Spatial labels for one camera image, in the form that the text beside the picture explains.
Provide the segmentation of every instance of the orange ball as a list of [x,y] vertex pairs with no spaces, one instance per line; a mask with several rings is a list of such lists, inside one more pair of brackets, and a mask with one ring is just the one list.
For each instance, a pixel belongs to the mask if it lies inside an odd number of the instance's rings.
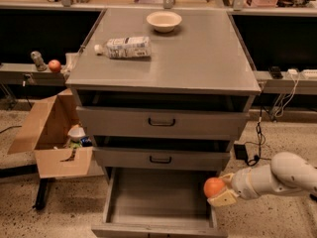
[[60,64],[59,60],[57,60],[57,59],[52,59],[52,60],[50,60],[50,62],[49,62],[49,69],[50,69],[52,72],[60,72],[60,70],[61,70],[61,64]]
[[204,193],[207,198],[219,193],[226,184],[220,178],[209,178],[204,184]]

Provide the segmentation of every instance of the open drawer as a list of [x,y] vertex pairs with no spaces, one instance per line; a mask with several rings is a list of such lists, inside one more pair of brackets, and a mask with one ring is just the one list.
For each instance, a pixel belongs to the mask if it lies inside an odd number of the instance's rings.
[[205,172],[113,169],[97,237],[227,237],[203,194]]

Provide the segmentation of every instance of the bottle cap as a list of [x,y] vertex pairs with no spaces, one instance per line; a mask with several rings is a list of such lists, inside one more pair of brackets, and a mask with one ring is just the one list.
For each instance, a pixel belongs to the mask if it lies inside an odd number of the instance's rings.
[[99,44],[95,45],[95,49],[94,49],[94,50],[95,50],[95,53],[96,53],[97,55],[102,55],[103,52],[104,52],[102,46],[99,45]]

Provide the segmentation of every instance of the red apple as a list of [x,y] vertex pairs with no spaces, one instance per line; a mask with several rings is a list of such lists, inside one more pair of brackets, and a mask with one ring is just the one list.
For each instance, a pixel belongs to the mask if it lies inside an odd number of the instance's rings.
[[60,70],[61,70],[61,64],[60,64],[59,60],[57,60],[57,59],[52,59],[52,60],[50,60],[50,62],[49,62],[49,69],[50,69],[52,72],[60,72]]

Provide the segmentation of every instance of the cardboard box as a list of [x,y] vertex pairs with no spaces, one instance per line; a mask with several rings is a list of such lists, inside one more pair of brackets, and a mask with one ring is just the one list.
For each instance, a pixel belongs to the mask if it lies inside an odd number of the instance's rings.
[[42,179],[103,175],[91,147],[76,149],[74,160],[64,161],[72,154],[71,148],[64,147],[67,133],[78,123],[76,104],[69,89],[43,99],[34,104],[8,154],[34,152]]

